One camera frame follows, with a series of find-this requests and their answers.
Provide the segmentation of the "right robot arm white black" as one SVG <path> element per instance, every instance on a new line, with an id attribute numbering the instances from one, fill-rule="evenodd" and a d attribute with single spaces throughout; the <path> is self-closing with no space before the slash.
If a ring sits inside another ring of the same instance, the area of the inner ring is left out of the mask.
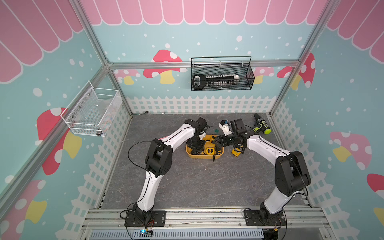
<path id="1" fill-rule="evenodd" d="M 284 150 L 265 140 L 261 135 L 270 134 L 272 129 L 260 115 L 255 114 L 254 117 L 256 124 L 253 128 L 244 125 L 242 119 L 221 121 L 219 128 L 223 135 L 216 137 L 213 142 L 218 149 L 232 146 L 236 157 L 246 149 L 251 150 L 274 166 L 276 187 L 261 203 L 259 210 L 247 210 L 245 213 L 246 218 L 262 225 L 272 225 L 274 220 L 284 220 L 284 207 L 293 196 L 308 194 L 307 186 L 311 184 L 311 177 L 303 154 Z"/>

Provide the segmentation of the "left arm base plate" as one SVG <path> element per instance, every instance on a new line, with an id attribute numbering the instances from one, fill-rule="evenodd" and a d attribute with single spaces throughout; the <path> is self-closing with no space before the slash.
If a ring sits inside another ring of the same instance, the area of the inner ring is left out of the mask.
<path id="1" fill-rule="evenodd" d="M 166 211 L 150 211 L 139 213 L 128 211 L 123 216 L 125 227 L 164 227 Z"/>

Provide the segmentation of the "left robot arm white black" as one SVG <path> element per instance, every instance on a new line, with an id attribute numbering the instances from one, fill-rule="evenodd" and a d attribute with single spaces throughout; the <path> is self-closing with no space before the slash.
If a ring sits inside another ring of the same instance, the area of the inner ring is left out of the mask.
<path id="1" fill-rule="evenodd" d="M 145 183 L 139 199 L 131 209 L 135 221 L 144 225 L 151 222 L 155 196 L 163 176 L 171 169 L 174 150 L 187 141 L 202 147 L 207 128 L 208 124 L 203 118 L 196 121 L 187 119 L 169 136 L 151 141 L 145 157 Z"/>

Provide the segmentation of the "yellow storage box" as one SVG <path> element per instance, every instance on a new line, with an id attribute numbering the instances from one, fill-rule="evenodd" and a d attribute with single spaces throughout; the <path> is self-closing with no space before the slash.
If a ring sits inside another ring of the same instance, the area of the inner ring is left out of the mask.
<path id="1" fill-rule="evenodd" d="M 212 160 L 213 162 L 216 159 L 219 159 L 225 152 L 225 148 L 221 149 L 217 148 L 217 146 L 213 143 L 213 141 L 218 137 L 218 135 L 206 135 L 203 138 L 205 141 L 205 145 L 202 148 L 202 151 L 197 154 L 197 150 L 190 148 L 186 145 L 186 152 L 191 159 L 206 159 Z"/>

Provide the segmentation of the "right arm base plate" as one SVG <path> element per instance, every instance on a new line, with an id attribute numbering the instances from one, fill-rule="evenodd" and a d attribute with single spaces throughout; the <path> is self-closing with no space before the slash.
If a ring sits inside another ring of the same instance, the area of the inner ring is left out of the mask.
<path id="1" fill-rule="evenodd" d="M 251 210 L 246 208 L 243 210 L 247 226 L 272 226 L 282 227 L 287 225 L 286 217 L 283 211 L 276 214 L 270 214 L 267 210 Z"/>

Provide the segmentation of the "yellow black tape measure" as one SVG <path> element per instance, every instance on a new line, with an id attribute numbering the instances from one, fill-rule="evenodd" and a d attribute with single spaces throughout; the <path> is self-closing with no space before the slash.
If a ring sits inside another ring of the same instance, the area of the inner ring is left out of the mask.
<path id="1" fill-rule="evenodd" d="M 239 148 L 238 147 L 234 147 L 233 150 L 232 150 L 232 155 L 235 156 L 235 157 L 239 157 L 243 153 L 244 153 L 244 148 L 242 146 L 240 146 Z"/>

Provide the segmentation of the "yellow 3m tape measure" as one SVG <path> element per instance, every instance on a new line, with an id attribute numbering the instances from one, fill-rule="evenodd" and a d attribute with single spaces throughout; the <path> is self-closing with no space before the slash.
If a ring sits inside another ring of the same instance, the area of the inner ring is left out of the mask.
<path id="1" fill-rule="evenodd" d="M 205 145 L 204 153 L 206 155 L 215 155 L 216 154 L 216 147 L 215 147 L 215 145 Z"/>

